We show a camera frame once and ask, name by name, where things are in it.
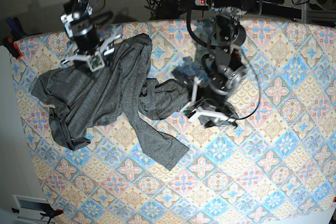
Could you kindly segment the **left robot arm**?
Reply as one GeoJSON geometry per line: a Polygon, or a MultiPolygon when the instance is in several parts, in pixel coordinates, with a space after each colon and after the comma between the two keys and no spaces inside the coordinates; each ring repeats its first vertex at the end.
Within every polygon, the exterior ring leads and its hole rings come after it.
{"type": "MultiPolygon", "coordinates": [[[[246,40],[246,31],[239,16],[249,9],[248,0],[205,0],[205,6],[214,13],[211,32],[201,40],[191,28],[191,16],[196,0],[180,0],[186,11],[186,28],[191,38],[207,52],[201,57],[202,70],[207,81],[194,77],[191,99],[182,109],[190,121],[199,120],[205,128],[223,125],[237,126],[241,118],[227,101],[246,78],[252,64],[240,49],[246,40]]],[[[261,14],[262,0],[257,13],[261,14]]]]}

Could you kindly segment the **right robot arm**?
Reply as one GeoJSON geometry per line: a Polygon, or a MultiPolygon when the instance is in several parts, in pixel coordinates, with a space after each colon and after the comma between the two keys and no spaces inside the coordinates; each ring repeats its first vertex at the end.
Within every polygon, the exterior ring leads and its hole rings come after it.
{"type": "Polygon", "coordinates": [[[99,38],[95,21],[102,18],[108,21],[113,13],[107,11],[93,17],[93,6],[90,2],[91,0],[70,0],[64,5],[65,13],[60,20],[67,37],[77,49],[72,55],[65,56],[61,62],[85,63],[91,72],[96,72],[111,63],[115,51],[114,42],[121,38],[121,34],[113,33],[105,40],[99,38]]]}

